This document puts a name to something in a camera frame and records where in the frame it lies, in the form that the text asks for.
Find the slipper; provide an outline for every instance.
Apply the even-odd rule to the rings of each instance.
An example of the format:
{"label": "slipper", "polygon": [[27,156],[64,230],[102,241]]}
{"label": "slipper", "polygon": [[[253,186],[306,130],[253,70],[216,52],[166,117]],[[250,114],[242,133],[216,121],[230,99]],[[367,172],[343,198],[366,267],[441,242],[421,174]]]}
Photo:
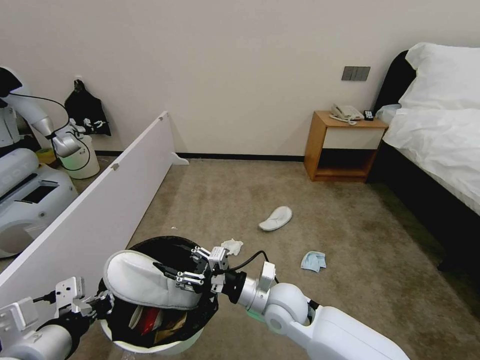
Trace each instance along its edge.
{"label": "slipper", "polygon": [[103,282],[116,297],[130,304],[161,309],[191,310],[202,294],[177,287],[154,266],[157,261],[133,250],[114,253],[106,261]]}
{"label": "slipper", "polygon": [[258,224],[265,231],[273,231],[281,228],[292,218],[292,209],[288,206],[279,206],[268,217],[267,220]]}

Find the black cable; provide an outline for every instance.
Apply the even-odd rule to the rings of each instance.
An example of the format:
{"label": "black cable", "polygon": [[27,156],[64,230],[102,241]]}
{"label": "black cable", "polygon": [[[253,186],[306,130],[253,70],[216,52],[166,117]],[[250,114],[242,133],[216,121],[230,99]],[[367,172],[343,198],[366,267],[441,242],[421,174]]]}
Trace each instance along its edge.
{"label": "black cable", "polygon": [[[32,99],[46,100],[46,101],[55,103],[55,104],[57,104],[57,105],[60,105],[60,106],[65,110],[65,112],[66,112],[67,120],[66,120],[66,124],[65,124],[65,125],[63,125],[63,126],[59,127],[58,129],[56,129],[56,130],[53,131],[54,134],[55,134],[58,130],[61,130],[61,129],[67,127],[68,125],[70,125],[69,112],[67,111],[67,108],[66,108],[62,103],[60,103],[60,102],[58,102],[58,101],[56,101],[56,100],[49,99],[49,98],[47,98],[47,97],[16,94],[16,93],[13,93],[13,92],[9,92],[8,94],[9,94],[9,95],[14,95],[14,96],[23,97],[23,98],[32,98]],[[75,139],[77,139],[79,142],[81,142],[81,143],[86,147],[86,150],[88,151],[88,160],[86,161],[85,165],[83,165],[82,167],[79,167],[79,168],[77,168],[77,169],[69,169],[69,168],[65,167],[61,160],[59,161],[59,162],[60,162],[60,165],[61,165],[62,168],[64,168],[65,170],[68,170],[68,171],[78,171],[78,170],[81,170],[81,169],[83,169],[84,167],[86,167],[86,166],[89,164],[89,162],[90,162],[90,156],[91,156],[91,154],[90,154],[90,149],[89,149],[89,147],[88,147],[87,145],[85,145],[85,143],[84,143],[82,140],[80,140],[80,139],[78,138],[78,136],[76,136],[73,132],[71,132],[71,131],[66,131],[66,133],[72,134],[72,135],[75,137]],[[58,158],[59,158],[59,155],[58,155],[57,152],[55,151],[55,145],[54,145],[53,139],[50,139],[50,142],[51,142],[51,147],[53,148],[53,154],[54,154],[55,157],[58,159]]]}
{"label": "black cable", "polygon": [[50,304],[55,303],[57,301],[55,290],[49,292],[47,295],[43,295],[33,299],[34,303],[38,303],[40,301],[48,301]]}
{"label": "black cable", "polygon": [[56,101],[56,100],[49,99],[49,98],[47,98],[47,97],[41,97],[41,96],[16,94],[16,93],[14,93],[14,92],[9,92],[8,94],[9,94],[9,95],[14,95],[14,96],[19,96],[19,97],[22,97],[22,98],[32,98],[32,99],[46,100],[46,101],[49,101],[49,102],[51,102],[51,103],[55,103],[55,104],[57,104],[57,105],[60,105],[60,106],[65,110],[65,112],[66,112],[66,117],[67,117],[67,119],[66,119],[66,124],[63,125],[62,127],[59,127],[57,130],[54,131],[54,133],[57,132],[58,130],[61,130],[61,129],[67,127],[67,126],[70,124],[69,112],[67,111],[67,108],[66,108],[61,102],[58,102],[58,101]]}
{"label": "black cable", "polygon": [[[215,271],[215,275],[221,275],[221,274],[224,274],[224,273],[233,273],[234,271],[238,270],[238,269],[241,269],[243,268],[245,265],[249,264],[252,262],[253,259],[255,259],[258,255],[260,254],[263,254],[263,257],[265,258],[265,261],[267,262],[270,262],[269,261],[269,258],[267,257],[267,253],[263,250],[259,250],[257,251],[256,253],[254,253],[248,260],[242,262],[240,265],[238,266],[235,266],[235,267],[231,267],[231,268],[228,268],[226,270],[217,270]],[[279,283],[279,280],[277,279],[277,277],[275,276],[275,282],[278,284]]]}

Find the light switch panel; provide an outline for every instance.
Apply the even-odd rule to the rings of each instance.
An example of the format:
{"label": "light switch panel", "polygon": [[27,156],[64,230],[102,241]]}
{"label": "light switch panel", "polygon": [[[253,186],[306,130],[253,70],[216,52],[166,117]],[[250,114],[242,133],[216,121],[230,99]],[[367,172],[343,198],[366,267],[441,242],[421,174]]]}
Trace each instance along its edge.
{"label": "light switch panel", "polygon": [[341,76],[341,79],[343,81],[348,81],[352,78],[352,72],[354,70],[353,66],[345,66],[343,69],[343,75]]}
{"label": "light switch panel", "polygon": [[343,81],[366,81],[370,66],[345,66],[341,79]]}

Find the beige wall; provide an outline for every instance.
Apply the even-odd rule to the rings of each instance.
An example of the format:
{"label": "beige wall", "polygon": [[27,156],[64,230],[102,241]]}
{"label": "beige wall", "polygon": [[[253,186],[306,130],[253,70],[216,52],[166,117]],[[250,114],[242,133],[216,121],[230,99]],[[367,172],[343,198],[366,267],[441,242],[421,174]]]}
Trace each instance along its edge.
{"label": "beige wall", "polygon": [[[479,13],[478,0],[2,0],[0,52],[38,96],[63,101],[82,75],[111,119],[99,150],[168,110],[179,152],[303,155],[313,110],[369,108],[417,42],[480,46]],[[345,65],[371,66],[368,80],[340,81]]]}

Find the trash bin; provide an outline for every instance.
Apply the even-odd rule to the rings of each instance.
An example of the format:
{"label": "trash bin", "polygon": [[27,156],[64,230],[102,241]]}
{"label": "trash bin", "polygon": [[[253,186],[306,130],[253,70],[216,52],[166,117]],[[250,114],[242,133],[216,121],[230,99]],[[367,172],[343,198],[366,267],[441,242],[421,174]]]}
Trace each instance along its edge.
{"label": "trash bin", "polygon": [[73,179],[90,178],[100,171],[99,161],[97,160],[95,149],[92,145],[92,137],[89,135],[81,135],[80,139],[85,143],[86,147],[84,144],[78,141],[78,143],[81,145],[80,150],[76,151],[70,156],[59,157],[61,163],[66,168],[66,172]]}

